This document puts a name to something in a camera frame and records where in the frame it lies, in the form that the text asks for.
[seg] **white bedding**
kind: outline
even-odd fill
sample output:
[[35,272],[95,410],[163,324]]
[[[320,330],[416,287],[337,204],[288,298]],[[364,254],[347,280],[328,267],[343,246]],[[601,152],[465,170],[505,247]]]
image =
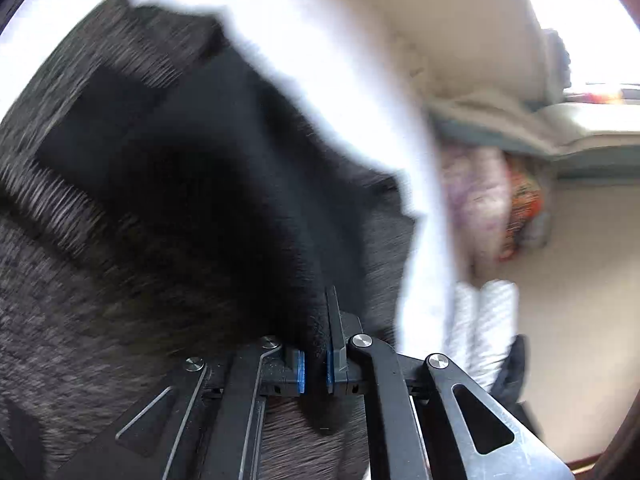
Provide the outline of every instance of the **white bedding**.
[[[0,118],[45,58],[102,0],[26,0],[0,35]],[[398,305],[398,350],[444,348],[455,270],[430,127],[394,69],[385,33],[358,0],[133,0],[217,12],[245,58],[325,140],[394,173],[418,219]]]

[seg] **floor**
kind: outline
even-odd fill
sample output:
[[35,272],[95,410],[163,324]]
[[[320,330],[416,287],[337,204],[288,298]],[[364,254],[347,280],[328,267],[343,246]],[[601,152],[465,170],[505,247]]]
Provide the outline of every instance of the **floor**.
[[501,269],[529,337],[524,399],[565,462],[604,450],[640,388],[640,186],[556,195],[549,245]]

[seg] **silver screw head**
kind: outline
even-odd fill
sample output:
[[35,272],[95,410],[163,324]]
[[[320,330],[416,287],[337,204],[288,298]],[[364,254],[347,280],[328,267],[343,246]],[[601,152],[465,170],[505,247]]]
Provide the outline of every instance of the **silver screw head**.
[[431,354],[427,361],[431,366],[433,366],[434,368],[438,368],[439,370],[442,370],[443,368],[449,366],[449,359],[446,355],[442,354]]
[[367,334],[356,334],[351,338],[351,342],[359,348],[366,348],[367,346],[371,346],[373,339]]
[[265,335],[260,338],[260,344],[265,350],[273,350],[280,346],[280,342],[273,335]]
[[202,357],[189,357],[182,366],[184,366],[184,369],[188,372],[197,372],[198,370],[202,370],[204,359]]

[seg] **orange patterned fabric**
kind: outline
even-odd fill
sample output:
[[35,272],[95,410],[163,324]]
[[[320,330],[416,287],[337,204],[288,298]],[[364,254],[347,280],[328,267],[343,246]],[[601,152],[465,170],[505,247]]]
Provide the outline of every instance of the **orange patterned fabric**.
[[526,170],[523,161],[507,156],[511,179],[511,216],[504,237],[500,260],[512,258],[518,249],[517,235],[524,225],[542,210],[542,190],[536,179]]

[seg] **black fabric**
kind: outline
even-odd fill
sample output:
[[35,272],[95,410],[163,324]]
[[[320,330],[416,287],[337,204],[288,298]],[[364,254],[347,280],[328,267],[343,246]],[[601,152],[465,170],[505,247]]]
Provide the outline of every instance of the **black fabric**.
[[0,480],[30,480],[2,435],[0,435]]
[[244,308],[306,352],[302,407],[331,432],[351,401],[324,394],[324,290],[363,312],[367,197],[329,171],[301,122],[227,47],[166,89],[99,68],[36,158],[111,214],[225,266]]
[[[14,455],[24,466],[27,480],[41,480],[44,478],[44,449],[40,424],[10,399],[5,399],[4,402],[9,411],[9,431]],[[7,463],[10,468],[11,460],[7,459]]]
[[532,421],[523,403],[518,399],[524,386],[524,377],[527,372],[527,338],[518,334],[511,345],[509,355],[502,362],[502,368],[498,373],[494,385],[491,387],[491,396],[500,402],[508,412],[517,418],[522,425],[535,436],[540,436],[540,429]]

